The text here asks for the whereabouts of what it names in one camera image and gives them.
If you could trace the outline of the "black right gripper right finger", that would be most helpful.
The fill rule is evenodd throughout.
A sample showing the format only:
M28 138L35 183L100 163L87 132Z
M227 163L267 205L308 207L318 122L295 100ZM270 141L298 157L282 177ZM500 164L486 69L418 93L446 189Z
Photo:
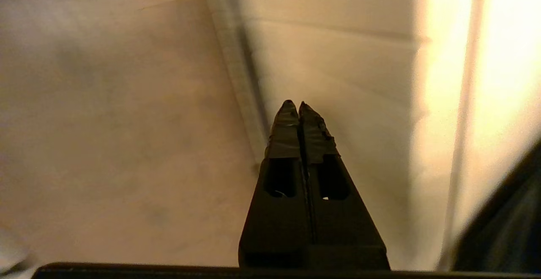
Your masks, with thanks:
M316 269L388 271L383 239L324 119L299 107L303 169L309 202L309 265Z

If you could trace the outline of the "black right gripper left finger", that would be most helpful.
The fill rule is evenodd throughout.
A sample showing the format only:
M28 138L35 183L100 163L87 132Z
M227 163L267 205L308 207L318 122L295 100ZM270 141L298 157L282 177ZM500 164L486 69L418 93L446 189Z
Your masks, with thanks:
M274 118L238 243L242 268L299 268L311 236L299 115L286 100Z

